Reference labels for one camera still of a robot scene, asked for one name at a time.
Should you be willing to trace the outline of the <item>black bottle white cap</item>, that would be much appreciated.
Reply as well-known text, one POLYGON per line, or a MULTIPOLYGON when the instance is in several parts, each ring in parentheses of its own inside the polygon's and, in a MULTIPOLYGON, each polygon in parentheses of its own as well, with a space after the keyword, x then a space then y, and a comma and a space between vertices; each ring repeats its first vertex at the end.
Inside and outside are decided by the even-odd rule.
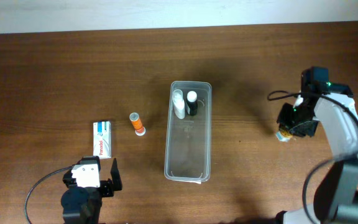
POLYGON ((195 116, 198 110, 197 93, 189 91, 186 96, 186 112, 190 116, 195 116))

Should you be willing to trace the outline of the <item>orange tablet tube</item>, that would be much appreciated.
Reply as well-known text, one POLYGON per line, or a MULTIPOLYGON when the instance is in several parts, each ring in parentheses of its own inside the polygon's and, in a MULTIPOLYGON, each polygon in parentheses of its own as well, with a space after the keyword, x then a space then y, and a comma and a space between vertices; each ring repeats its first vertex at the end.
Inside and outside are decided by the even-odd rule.
POLYGON ((140 120, 140 116, 138 113, 133 112, 129 115, 129 119, 134 127, 135 133, 138 136, 143 136, 146 133, 146 129, 140 120))

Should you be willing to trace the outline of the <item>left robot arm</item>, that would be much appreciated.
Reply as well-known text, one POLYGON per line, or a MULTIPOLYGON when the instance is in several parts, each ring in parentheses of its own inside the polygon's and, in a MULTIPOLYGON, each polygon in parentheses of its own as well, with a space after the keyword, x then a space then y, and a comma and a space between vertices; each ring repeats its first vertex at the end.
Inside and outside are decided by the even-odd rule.
POLYGON ((100 179, 100 158, 83 157, 63 176, 67 191, 61 197, 63 220, 70 224, 97 224, 103 198, 122 190, 117 160, 112 161, 111 178, 100 179))

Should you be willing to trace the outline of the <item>small gold lid jar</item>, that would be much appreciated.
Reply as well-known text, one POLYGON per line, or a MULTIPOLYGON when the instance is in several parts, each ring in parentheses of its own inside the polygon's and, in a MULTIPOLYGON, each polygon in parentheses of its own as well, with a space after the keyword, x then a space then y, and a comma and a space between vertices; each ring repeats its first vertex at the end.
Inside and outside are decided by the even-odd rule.
POLYGON ((292 134, 286 131, 277 131, 275 135, 280 142, 288 142, 293 137, 292 134))

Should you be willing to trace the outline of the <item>white Panadol box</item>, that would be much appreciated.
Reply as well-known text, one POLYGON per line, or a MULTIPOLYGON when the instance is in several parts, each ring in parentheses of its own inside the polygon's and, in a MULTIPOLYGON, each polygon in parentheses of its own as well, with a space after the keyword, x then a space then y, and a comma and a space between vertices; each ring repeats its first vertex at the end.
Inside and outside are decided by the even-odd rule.
POLYGON ((111 142, 111 123, 109 121, 93 123, 93 155, 100 159, 110 159, 111 142))

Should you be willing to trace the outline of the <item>white plastic bottle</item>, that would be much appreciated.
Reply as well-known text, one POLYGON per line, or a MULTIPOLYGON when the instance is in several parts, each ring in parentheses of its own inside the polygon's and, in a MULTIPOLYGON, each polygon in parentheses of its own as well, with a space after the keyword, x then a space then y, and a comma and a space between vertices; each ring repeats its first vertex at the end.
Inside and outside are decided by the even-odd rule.
POLYGON ((173 91, 173 105, 174 112, 179 119, 185 118, 185 101, 183 99, 183 92, 180 89, 173 91))

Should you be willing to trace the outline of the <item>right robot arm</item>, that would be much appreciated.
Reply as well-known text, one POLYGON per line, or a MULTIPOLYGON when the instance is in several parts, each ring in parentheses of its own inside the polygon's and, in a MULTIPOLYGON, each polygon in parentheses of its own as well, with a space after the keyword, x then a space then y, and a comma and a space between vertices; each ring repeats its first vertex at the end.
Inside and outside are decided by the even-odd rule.
POLYGON ((322 125, 332 158, 320 162, 307 175, 302 190, 302 207, 281 211, 275 223, 358 223, 358 115, 349 85, 329 80, 328 69, 311 67, 301 74, 298 93, 278 115, 279 141, 293 136, 314 136, 322 125))

